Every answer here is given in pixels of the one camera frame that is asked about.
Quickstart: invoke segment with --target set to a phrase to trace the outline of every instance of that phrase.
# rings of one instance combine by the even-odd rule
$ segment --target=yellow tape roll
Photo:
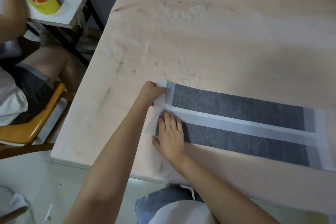
[[[61,5],[57,0],[28,0],[41,14],[56,13]]]

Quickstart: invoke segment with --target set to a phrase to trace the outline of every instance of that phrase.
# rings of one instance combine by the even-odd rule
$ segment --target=jeans
[[[195,195],[195,199],[204,203],[198,194]],[[175,186],[160,189],[137,200],[135,204],[137,224],[148,224],[163,206],[181,200],[193,200],[191,191]]]

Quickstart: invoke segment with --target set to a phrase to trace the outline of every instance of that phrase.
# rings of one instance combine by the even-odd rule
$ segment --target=white shirt
[[[10,124],[28,110],[28,102],[14,78],[0,67],[0,127]]]
[[[149,224],[217,224],[207,205],[182,200],[165,205],[157,211]]]

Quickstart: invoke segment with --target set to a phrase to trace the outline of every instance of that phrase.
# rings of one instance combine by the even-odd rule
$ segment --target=white tile floor
[[[62,104],[57,106],[51,120],[41,131],[39,137],[42,140],[47,136],[62,108],[64,108]],[[32,204],[33,216],[27,212],[12,221],[11,224],[61,224],[87,174],[88,167],[52,159],[50,152],[36,152],[0,160],[0,186],[6,185],[15,192],[24,194]],[[163,184],[129,179],[116,223],[135,224],[134,206],[136,200],[164,186]],[[3,191],[0,189],[0,201],[4,197],[2,193]],[[262,201],[256,202],[282,224],[313,224],[309,222],[308,215],[304,211]],[[50,205],[53,205],[50,212],[51,219],[46,221]]]

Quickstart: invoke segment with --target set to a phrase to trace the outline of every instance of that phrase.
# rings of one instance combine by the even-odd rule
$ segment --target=table
[[[331,29],[336,19],[330,3],[117,0],[52,157],[92,165],[144,81],[157,78],[203,90],[331,109],[328,118],[335,120],[335,33]],[[307,17],[300,17],[302,9]],[[150,108],[145,126],[152,114]],[[330,147],[335,151],[332,139]],[[335,172],[200,145],[187,144],[186,150],[251,198],[336,213]],[[144,133],[131,177],[187,184]]]
[[[72,37],[69,42],[62,33],[57,29],[57,27],[72,29],[76,24],[78,24],[77,12],[84,8],[84,16],[86,21],[92,15],[95,19],[99,29],[104,30],[104,25],[101,22],[95,8],[93,7],[90,0],[61,0],[62,6],[59,11],[51,15],[45,15],[38,12],[31,4],[28,4],[30,10],[29,20],[32,22],[38,22],[43,24],[46,29],[48,29],[52,35],[60,41],[60,43],[71,53],[73,53],[84,65],[88,66],[89,62],[81,55],[79,51],[76,50],[75,46],[83,33],[82,29],[79,29]],[[29,25],[27,26],[30,31],[38,36],[37,31],[35,31]]]

